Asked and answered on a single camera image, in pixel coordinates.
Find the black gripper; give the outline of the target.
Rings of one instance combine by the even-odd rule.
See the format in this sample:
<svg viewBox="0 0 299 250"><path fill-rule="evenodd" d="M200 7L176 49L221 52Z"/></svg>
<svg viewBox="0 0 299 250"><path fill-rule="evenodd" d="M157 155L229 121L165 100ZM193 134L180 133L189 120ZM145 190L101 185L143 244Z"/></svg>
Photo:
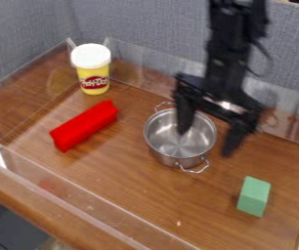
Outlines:
<svg viewBox="0 0 299 250"><path fill-rule="evenodd" d="M175 75L173 99L177 110L177 133L184 135L201 110L229 123L221 155L229 157L249 134L255 133L264 106L243 90L183 72Z"/></svg>

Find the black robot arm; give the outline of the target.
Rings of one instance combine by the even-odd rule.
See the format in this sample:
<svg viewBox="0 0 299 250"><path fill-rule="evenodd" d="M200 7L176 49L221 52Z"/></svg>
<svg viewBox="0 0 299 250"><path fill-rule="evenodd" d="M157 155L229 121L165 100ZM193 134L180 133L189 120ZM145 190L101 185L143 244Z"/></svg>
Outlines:
<svg viewBox="0 0 299 250"><path fill-rule="evenodd" d="M199 110L224 120L231 125L221 148L224 157L233 154L244 138L256 132L265 109L244 92L243 83L251 72L252 48L261 45L268 23L267 0L209 0L205 74L175 75L177 132L188 132Z"/></svg>

